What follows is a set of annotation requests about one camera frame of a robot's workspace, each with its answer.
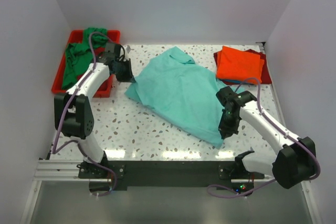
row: gray wall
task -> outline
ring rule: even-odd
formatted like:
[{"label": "gray wall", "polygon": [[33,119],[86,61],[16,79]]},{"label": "gray wall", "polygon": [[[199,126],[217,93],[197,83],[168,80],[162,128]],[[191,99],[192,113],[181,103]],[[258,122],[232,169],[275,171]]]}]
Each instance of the gray wall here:
[{"label": "gray wall", "polygon": [[0,0],[0,222],[18,223],[53,134],[51,85],[69,36],[56,0]]},{"label": "gray wall", "polygon": [[266,41],[290,0],[57,0],[71,28],[122,31],[124,42]]},{"label": "gray wall", "polygon": [[336,223],[336,0],[291,0],[267,41],[287,126],[317,145],[313,192],[325,223]]}]

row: red tray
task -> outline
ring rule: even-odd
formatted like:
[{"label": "red tray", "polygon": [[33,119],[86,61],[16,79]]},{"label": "red tray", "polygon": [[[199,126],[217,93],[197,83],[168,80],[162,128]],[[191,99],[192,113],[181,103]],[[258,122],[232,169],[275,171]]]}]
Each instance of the red tray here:
[{"label": "red tray", "polygon": [[[120,32],[117,30],[108,30],[107,36],[112,39],[113,42],[119,43]],[[83,40],[83,30],[73,30],[68,39],[68,43],[81,43]],[[104,48],[100,47],[95,50],[96,55],[104,51]],[[56,77],[54,79],[54,84],[52,85],[51,91],[54,94],[65,93],[66,90],[62,89],[63,83],[63,74],[65,69],[65,53],[63,53],[61,63],[58,67]],[[93,97],[110,97],[111,88],[112,88],[113,76],[110,76],[103,84],[99,87],[98,91]]]}]

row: speckled countertop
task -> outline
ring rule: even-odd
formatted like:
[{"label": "speckled countertop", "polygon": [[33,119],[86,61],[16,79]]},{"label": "speckled countertop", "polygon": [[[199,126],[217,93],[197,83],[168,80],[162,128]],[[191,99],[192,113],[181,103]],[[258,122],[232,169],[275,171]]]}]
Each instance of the speckled countertop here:
[{"label": "speckled countertop", "polygon": [[[128,57],[132,59],[133,74],[137,76],[149,60],[165,50],[178,46],[191,55],[197,64],[216,71],[213,53],[221,45],[125,45]],[[260,52],[259,46],[230,46],[239,50],[253,49]],[[93,134],[108,159],[124,160],[233,160],[235,155],[250,150],[273,153],[259,133],[245,121],[240,122],[238,135],[227,138],[220,149],[199,140],[180,130],[149,109],[128,99],[124,92],[129,83],[113,81],[110,98],[94,98],[91,108],[95,120]],[[256,96],[257,88],[245,86]],[[271,86],[262,85],[261,104],[275,119],[277,109]],[[68,138],[61,136],[59,146]],[[81,160],[82,155],[75,144],[69,145],[52,160]]]}]

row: folded clothes stack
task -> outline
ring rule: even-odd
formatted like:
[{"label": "folded clothes stack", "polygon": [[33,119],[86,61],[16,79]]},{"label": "folded clothes stack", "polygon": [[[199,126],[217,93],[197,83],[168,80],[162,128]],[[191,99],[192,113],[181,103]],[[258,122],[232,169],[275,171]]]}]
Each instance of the folded clothes stack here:
[{"label": "folded clothes stack", "polygon": [[[266,55],[262,53],[223,46],[221,51],[214,54],[214,58],[217,65],[216,77],[228,85],[240,83],[250,77],[257,78],[263,84],[272,83]],[[255,80],[251,80],[250,83],[257,84]]]}]

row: black metal base plate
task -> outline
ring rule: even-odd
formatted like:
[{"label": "black metal base plate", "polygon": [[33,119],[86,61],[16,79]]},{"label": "black metal base plate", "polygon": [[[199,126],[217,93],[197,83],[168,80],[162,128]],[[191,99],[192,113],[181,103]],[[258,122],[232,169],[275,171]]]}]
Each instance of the black metal base plate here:
[{"label": "black metal base plate", "polygon": [[[249,179],[249,173],[229,176],[234,161],[108,161],[118,178],[116,190],[129,186],[207,187],[220,184],[232,188],[231,179]],[[264,175],[254,173],[255,179]],[[93,174],[79,172],[79,178],[94,179]]]}]

